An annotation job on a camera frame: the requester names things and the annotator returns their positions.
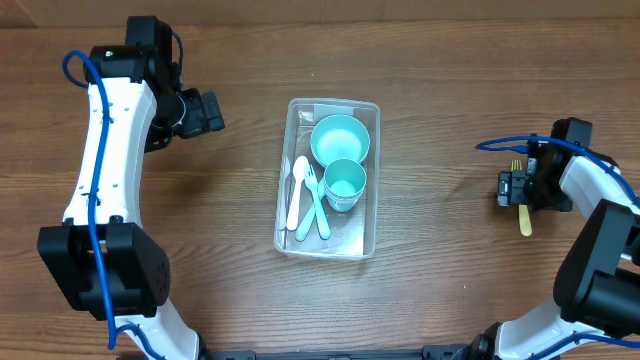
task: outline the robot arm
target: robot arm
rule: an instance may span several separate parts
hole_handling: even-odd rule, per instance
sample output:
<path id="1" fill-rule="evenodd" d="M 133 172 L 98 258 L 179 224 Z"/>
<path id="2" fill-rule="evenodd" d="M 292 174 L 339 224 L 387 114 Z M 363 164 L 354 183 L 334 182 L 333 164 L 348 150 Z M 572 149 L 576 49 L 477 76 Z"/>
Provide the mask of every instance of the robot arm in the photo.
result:
<path id="1" fill-rule="evenodd" d="M 590 134 L 591 124 L 573 118 L 556 122 L 552 131 L 552 137 L 587 146 Z M 586 157 L 549 143 L 528 147 L 526 172 L 500 174 L 498 203 L 559 211 L 576 204 L 587 223 L 558 271 L 553 297 L 478 335 L 466 359 L 546 360 L 593 341 L 583 335 L 640 333 L 640 276 L 618 268 L 621 257 L 640 264 L 640 209 Z M 597 156 L 619 174 L 613 159 Z"/>
<path id="2" fill-rule="evenodd" d="M 174 135 L 187 139 L 221 130 L 224 122 L 212 92 L 200 96 L 197 89 L 181 89 L 181 66 L 171 62 L 171 40 L 171 28 L 155 17 L 131 17 L 126 45 L 91 51 L 111 117 L 96 225 L 116 326 L 129 325 L 123 331 L 149 358 L 196 360 L 206 353 L 204 343 L 169 300 L 169 259 L 142 230 L 140 175 L 145 152 L 168 146 Z M 105 320 L 88 234 L 88 193 L 103 109 L 96 81 L 86 66 L 85 79 L 90 116 L 80 176 L 63 224 L 40 229 L 38 252 L 69 304 Z"/>

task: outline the wooden table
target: wooden table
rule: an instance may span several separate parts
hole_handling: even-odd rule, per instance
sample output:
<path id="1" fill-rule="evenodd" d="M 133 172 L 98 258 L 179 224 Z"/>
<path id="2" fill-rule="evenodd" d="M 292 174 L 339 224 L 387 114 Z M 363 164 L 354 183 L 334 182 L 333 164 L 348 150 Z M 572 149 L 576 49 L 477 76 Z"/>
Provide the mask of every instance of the wooden table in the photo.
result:
<path id="1" fill-rule="evenodd" d="M 551 296 L 584 220 L 495 207 L 514 155 L 482 140 L 548 134 L 576 116 L 640 184 L 640 22 L 460 21 L 178 27 L 187 85 L 218 95 L 227 128 L 145 156 L 145 231 L 167 252 L 171 299 L 212 350 L 400 349 L 468 343 Z M 87 97 L 70 49 L 124 29 L 0 32 L 0 358 L 113 359 L 104 322 L 72 311 L 38 253 L 80 168 Z M 80 65 L 74 62 L 76 76 Z M 280 156 L 295 97 L 382 109 L 378 244 L 364 263 L 273 247 Z M 570 359 L 632 359 L 589 345 Z"/>

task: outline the plastic tray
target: plastic tray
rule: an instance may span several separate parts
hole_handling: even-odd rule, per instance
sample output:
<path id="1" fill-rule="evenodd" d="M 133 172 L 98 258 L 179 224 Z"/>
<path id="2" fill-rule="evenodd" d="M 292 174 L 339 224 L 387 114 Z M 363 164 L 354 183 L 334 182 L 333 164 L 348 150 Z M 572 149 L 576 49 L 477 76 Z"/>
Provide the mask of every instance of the plastic tray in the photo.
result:
<path id="1" fill-rule="evenodd" d="M 364 194 L 349 212 L 331 209 L 326 199 L 322 205 L 329 219 L 331 238 L 322 240 L 314 220 L 304 241 L 297 241 L 295 231 L 286 229 L 289 203 L 294 180 L 291 170 L 295 159 L 305 155 L 313 165 L 318 181 L 324 169 L 311 154 L 309 140 L 314 126 L 329 115 L 346 114 L 360 120 L 369 131 L 371 146 L 362 166 L 367 171 Z M 287 125 L 282 148 L 278 208 L 274 232 L 274 246 L 287 255 L 325 259 L 361 260 L 371 257 L 376 246 L 376 217 L 378 210 L 378 182 L 380 164 L 380 108 L 376 104 L 342 99 L 293 99 L 289 103 Z M 311 193 L 303 185 L 300 193 L 300 219 L 312 205 Z"/>

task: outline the teal bowl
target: teal bowl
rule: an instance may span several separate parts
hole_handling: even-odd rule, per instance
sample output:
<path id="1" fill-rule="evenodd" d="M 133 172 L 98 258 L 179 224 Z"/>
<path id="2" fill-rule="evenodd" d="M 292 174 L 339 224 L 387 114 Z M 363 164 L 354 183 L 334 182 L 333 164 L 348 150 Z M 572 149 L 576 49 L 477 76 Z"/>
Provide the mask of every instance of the teal bowl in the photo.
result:
<path id="1" fill-rule="evenodd" d="M 349 115 L 327 116 L 311 132 L 311 153 L 324 168 L 339 159 L 361 163 L 370 145 L 367 128 Z"/>

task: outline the teal cup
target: teal cup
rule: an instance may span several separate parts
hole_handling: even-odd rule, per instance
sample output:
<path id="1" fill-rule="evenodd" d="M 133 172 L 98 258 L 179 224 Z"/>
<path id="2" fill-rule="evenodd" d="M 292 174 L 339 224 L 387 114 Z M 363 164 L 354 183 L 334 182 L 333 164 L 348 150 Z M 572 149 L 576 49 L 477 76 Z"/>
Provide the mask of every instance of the teal cup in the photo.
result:
<path id="1" fill-rule="evenodd" d="M 357 161 L 339 159 L 327 166 L 324 181 L 329 206 L 345 212 L 351 210 L 364 193 L 367 173 Z"/>
<path id="2" fill-rule="evenodd" d="M 311 132 L 311 153 L 323 168 L 339 159 L 361 163 L 370 145 L 367 128 L 349 115 L 327 116 Z"/>

